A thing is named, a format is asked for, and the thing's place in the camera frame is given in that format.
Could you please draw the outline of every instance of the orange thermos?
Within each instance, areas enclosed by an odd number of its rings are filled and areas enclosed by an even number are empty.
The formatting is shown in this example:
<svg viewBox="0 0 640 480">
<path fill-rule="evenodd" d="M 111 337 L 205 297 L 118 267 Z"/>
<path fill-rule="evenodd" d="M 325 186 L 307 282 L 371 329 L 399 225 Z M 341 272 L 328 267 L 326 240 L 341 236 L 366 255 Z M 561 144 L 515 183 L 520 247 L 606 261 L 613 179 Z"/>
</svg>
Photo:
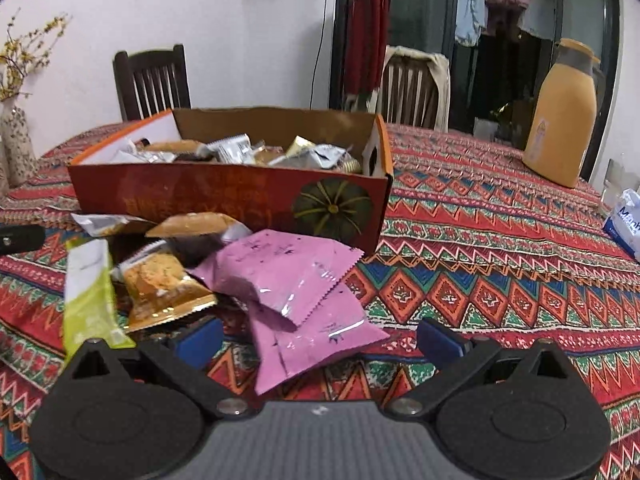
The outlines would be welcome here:
<svg viewBox="0 0 640 480">
<path fill-rule="evenodd" d="M 533 171 L 575 187 L 597 114 L 593 50 L 563 38 L 546 75 L 522 161 Z"/>
</svg>

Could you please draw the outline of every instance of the red patterned tablecloth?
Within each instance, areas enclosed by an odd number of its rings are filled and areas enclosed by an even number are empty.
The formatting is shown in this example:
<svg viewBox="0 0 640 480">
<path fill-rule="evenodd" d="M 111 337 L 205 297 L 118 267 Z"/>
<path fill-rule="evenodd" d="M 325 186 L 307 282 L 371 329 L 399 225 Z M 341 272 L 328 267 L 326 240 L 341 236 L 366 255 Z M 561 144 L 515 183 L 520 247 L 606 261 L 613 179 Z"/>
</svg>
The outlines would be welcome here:
<svg viewBox="0 0 640 480">
<path fill-rule="evenodd" d="M 0 258 L 0 452 L 23 480 L 40 477 L 28 423 L 63 361 L 64 243 L 79 235 L 65 161 L 118 127 L 47 153 L 39 176 L 0 200 L 0 222 L 47 228 L 40 250 Z M 514 348 L 551 337 L 610 421 L 612 446 L 598 478 L 636 478 L 640 265 L 601 231 L 594 190 L 546 182 L 511 148 L 405 126 L 389 131 L 396 180 L 383 234 L 375 256 L 345 281 L 392 337 L 268 397 L 388 402 L 434 373 L 416 348 L 415 325 L 424 316 Z M 253 397 L 258 359 L 244 319 L 219 314 L 226 341 L 209 376 Z"/>
</svg>

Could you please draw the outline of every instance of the vase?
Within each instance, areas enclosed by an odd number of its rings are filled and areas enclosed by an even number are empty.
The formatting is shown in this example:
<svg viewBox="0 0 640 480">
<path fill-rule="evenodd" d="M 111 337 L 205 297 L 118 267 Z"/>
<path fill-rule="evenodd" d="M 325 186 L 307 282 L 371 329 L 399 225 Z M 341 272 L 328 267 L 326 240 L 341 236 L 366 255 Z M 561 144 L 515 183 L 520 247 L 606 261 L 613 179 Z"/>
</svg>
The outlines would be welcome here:
<svg viewBox="0 0 640 480">
<path fill-rule="evenodd" d="M 19 186 L 36 173 L 37 161 L 29 135 L 24 110 L 16 106 L 15 97 L 2 103 L 0 137 L 6 155 L 9 185 Z"/>
</svg>

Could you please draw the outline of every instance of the screw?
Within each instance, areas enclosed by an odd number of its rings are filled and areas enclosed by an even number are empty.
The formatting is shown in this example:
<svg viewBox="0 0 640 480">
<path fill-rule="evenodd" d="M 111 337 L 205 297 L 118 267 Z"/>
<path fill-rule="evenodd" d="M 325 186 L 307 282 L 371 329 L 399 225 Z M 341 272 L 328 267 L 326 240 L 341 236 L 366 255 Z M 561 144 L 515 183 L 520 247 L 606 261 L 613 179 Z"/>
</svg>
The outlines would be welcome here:
<svg viewBox="0 0 640 480">
<path fill-rule="evenodd" d="M 422 404 L 415 399 L 400 397 L 393 400 L 389 408 L 398 415 L 416 415 L 422 411 Z"/>
<path fill-rule="evenodd" d="M 239 397 L 222 399 L 216 407 L 220 413 L 224 413 L 225 415 L 242 415 L 249 409 L 249 405 L 246 401 L 244 399 L 239 399 Z"/>
<path fill-rule="evenodd" d="M 151 336 L 149 336 L 149 339 L 156 343 L 162 344 L 167 340 L 167 336 L 166 334 L 152 334 Z"/>
</svg>

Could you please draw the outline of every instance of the green snack packet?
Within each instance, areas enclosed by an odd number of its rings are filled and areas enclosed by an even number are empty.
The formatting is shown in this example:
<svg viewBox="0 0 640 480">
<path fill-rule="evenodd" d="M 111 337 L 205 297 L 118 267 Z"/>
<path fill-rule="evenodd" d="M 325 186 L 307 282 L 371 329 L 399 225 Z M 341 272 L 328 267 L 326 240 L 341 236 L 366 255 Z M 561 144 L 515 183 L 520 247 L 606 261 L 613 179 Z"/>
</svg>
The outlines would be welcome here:
<svg viewBox="0 0 640 480">
<path fill-rule="evenodd" d="M 65 363 L 92 337 L 104 339 L 111 348 L 136 345 L 116 322 L 116 295 L 110 269 L 106 240 L 91 240 L 69 249 L 63 317 Z"/>
</svg>

